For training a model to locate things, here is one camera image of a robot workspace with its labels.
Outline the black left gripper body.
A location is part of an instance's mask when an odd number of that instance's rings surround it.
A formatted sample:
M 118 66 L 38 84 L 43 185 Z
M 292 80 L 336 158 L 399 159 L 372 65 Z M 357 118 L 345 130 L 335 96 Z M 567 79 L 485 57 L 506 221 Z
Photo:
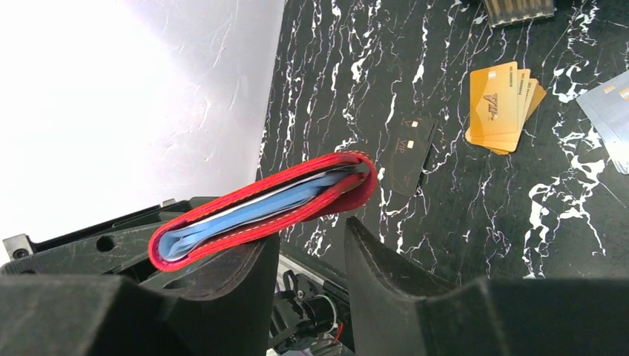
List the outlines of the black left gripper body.
M 148 242 L 166 222 L 207 202 L 211 197 L 153 205 L 78 231 L 35 243 L 1 267 L 6 275 L 118 274 L 143 283 L 160 274 L 148 259 Z

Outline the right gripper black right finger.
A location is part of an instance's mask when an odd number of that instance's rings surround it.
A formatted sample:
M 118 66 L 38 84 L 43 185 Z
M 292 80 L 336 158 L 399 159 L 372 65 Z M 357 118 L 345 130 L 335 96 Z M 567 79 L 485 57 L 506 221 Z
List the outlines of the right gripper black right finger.
M 344 226 L 357 355 L 435 355 L 426 300 L 455 285 L 386 247 L 357 218 Z

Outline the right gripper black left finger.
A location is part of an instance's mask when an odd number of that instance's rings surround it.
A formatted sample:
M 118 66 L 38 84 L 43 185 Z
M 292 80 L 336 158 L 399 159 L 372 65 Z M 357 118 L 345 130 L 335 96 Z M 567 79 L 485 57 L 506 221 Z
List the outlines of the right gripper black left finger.
M 150 274 L 143 287 L 164 305 L 144 355 L 265 355 L 280 238 L 218 252 L 176 272 Z

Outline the red leather card holder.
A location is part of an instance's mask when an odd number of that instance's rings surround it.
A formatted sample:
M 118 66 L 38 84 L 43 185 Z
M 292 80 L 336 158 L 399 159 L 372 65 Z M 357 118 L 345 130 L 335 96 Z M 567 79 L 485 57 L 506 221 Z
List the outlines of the red leather card holder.
M 167 222 L 151 236 L 148 258 L 160 271 L 178 271 L 297 223 L 359 208 L 377 183 L 375 165 L 363 152 L 319 156 Z

